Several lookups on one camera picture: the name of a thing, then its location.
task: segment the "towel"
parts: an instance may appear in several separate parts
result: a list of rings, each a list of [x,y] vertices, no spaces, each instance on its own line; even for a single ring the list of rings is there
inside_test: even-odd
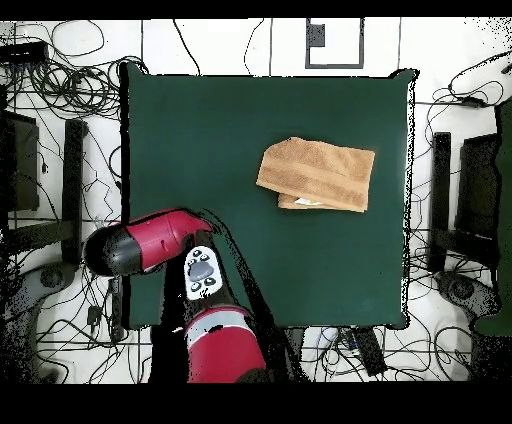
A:
[[[374,157],[369,150],[291,137],[265,151],[256,184],[280,193],[280,208],[365,212]]]

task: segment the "orange towel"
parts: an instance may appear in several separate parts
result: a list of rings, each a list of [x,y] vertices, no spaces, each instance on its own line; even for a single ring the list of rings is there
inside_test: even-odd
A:
[[[369,150],[291,137],[265,151],[256,184],[280,193],[280,208],[364,212],[374,157]],[[297,203],[303,199],[321,204]]]

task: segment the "green table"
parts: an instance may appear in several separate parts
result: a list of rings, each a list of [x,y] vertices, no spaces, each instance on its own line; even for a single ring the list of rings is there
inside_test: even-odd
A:
[[[212,210],[278,325],[399,323],[407,99],[416,75],[152,76],[129,66],[129,215]],[[279,209],[277,193],[255,182],[265,149],[290,136],[373,150],[368,211]],[[248,305],[226,243],[215,243]],[[158,324],[163,281],[163,272],[131,278],[132,328]]]

